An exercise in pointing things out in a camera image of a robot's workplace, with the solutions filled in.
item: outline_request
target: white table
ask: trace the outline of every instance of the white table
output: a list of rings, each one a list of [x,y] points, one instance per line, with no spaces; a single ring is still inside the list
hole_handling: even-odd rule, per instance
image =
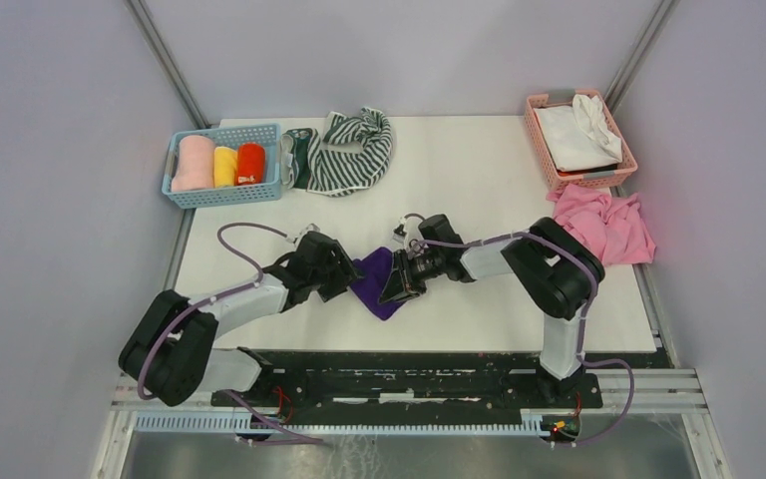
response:
[[[320,129],[323,119],[225,120],[223,127],[277,122]],[[374,188],[331,199],[290,190],[277,202],[195,212],[177,291],[196,294],[250,277],[252,268],[218,243],[231,222],[263,223],[297,234],[316,223],[353,257],[391,247],[392,230],[407,213],[444,213],[463,240],[529,227],[553,204],[530,138],[519,117],[392,118],[397,136],[387,175]],[[261,264],[290,244],[252,229],[226,237]],[[511,274],[473,284],[439,277],[428,293],[388,321],[372,315],[350,292],[328,303],[316,294],[294,309],[250,323],[216,347],[356,351],[539,351],[542,313]],[[655,346],[632,267],[611,266],[589,314],[587,351],[653,351]]]

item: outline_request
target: purple cloth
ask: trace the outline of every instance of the purple cloth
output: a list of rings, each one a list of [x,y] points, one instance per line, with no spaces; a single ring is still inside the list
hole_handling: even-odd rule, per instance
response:
[[[392,314],[404,303],[380,304],[377,302],[389,279],[389,273],[392,272],[392,251],[387,247],[378,247],[364,258],[354,259],[354,265],[365,274],[365,277],[352,282],[351,290],[375,316],[384,321],[392,317]]]

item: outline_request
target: green and white striped fabric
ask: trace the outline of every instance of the green and white striped fabric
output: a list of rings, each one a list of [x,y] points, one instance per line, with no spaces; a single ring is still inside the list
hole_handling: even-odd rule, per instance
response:
[[[332,112],[327,116],[323,140],[312,131],[308,159],[307,190],[329,197],[346,197],[373,187],[383,178],[391,161],[393,134],[383,112],[363,108],[359,117]],[[358,142],[361,153],[335,152],[321,148]]]

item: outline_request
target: pink plastic basket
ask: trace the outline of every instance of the pink plastic basket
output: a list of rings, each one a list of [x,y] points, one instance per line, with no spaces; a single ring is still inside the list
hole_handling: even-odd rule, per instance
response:
[[[524,119],[527,124],[527,131],[533,139],[533,145],[536,147],[536,154],[539,156],[539,163],[542,164],[542,170],[545,172],[545,179],[548,180],[548,186],[551,190],[560,190],[571,183],[587,188],[608,188],[617,187],[626,180],[632,172],[638,170],[638,163],[629,151],[626,140],[620,133],[612,113],[603,106],[603,112],[606,115],[606,124],[609,130],[621,138],[621,163],[617,170],[611,172],[583,173],[580,175],[560,176],[557,167],[554,165],[554,159],[551,158],[551,151],[548,150],[548,144],[545,143],[545,137],[542,135],[542,128],[539,126],[539,120],[536,118],[535,108],[555,107],[558,105],[570,105],[574,99],[574,93],[587,95],[590,98],[603,97],[597,90],[576,90],[565,91],[558,94],[532,95],[527,97]]]

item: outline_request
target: yellow rolled towel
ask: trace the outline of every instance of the yellow rolled towel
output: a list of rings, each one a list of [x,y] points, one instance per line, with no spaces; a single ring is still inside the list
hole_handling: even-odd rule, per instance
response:
[[[212,178],[216,188],[235,185],[236,163],[236,150],[228,147],[215,147]]]

